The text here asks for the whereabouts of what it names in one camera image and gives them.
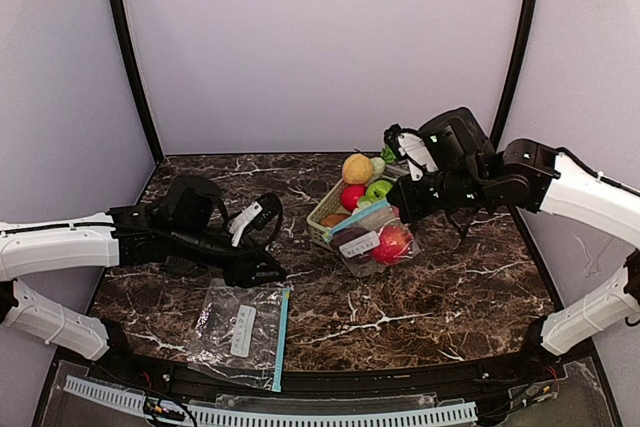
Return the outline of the clear zip bag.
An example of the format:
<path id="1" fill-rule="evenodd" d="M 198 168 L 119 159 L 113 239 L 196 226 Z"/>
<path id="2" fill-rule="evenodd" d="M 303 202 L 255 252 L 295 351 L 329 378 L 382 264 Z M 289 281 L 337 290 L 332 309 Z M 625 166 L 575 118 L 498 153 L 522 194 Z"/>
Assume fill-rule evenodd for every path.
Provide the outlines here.
<path id="1" fill-rule="evenodd" d="M 399 210 L 386 200 L 351 215 L 324 235 L 327 246 L 359 278 L 414 259 L 420 253 Z"/>
<path id="2" fill-rule="evenodd" d="M 292 286 L 211 282 L 187 345 L 190 369 L 217 380 L 279 393 Z"/>

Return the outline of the round red fruit toy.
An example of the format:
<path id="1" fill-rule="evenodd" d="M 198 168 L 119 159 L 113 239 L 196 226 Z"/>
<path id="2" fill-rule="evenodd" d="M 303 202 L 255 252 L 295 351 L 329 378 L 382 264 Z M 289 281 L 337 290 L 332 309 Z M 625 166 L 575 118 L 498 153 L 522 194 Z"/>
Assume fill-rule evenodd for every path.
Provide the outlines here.
<path id="1" fill-rule="evenodd" d="M 358 201 L 361 197 L 366 194 L 366 186 L 363 184 L 349 184 L 347 185 L 342 193 L 340 194 L 340 201 L 342 207 L 349 211 L 353 212 L 357 206 Z"/>

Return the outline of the dark red apple toy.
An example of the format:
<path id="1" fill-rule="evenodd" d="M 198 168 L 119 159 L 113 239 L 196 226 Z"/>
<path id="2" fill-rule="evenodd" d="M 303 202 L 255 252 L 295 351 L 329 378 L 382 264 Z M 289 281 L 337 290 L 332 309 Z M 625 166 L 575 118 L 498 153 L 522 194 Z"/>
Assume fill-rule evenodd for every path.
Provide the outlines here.
<path id="1" fill-rule="evenodd" d="M 347 227 L 335 233 L 330 248 L 349 263 L 364 264 L 372 259 L 371 251 L 379 244 L 378 233 L 363 227 Z"/>

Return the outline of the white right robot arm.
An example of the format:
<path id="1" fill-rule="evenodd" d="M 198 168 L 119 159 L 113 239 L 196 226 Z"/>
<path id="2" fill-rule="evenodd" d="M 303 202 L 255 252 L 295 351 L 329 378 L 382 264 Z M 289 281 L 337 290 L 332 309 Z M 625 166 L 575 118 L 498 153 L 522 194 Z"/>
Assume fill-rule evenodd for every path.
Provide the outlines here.
<path id="1" fill-rule="evenodd" d="M 466 107 L 444 112 L 419 129 L 397 124 L 386 147 L 409 165 L 387 195 L 403 222 L 433 213 L 514 206 L 594 227 L 639 244 L 638 191 L 587 167 L 570 150 L 516 139 L 496 151 Z M 613 276 L 565 309 L 534 321 L 523 349 L 560 357 L 639 310 L 639 253 Z"/>

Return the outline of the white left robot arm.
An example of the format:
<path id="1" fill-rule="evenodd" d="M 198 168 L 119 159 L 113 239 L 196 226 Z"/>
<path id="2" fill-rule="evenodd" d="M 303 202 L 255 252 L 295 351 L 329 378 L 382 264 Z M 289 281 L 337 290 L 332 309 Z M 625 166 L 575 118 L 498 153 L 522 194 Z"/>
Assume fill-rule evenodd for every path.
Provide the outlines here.
<path id="1" fill-rule="evenodd" d="M 152 203 L 112 208 L 65 221 L 1 226 L 1 324 L 45 344 L 98 361 L 127 349 L 121 327 L 75 312 L 30 288 L 23 276 L 84 267 L 137 267 L 171 258 L 219 269 L 231 287 L 281 281 L 287 273 L 252 238 L 269 223 L 280 227 L 283 206 L 268 192 L 231 214 L 214 182 L 181 176 Z"/>

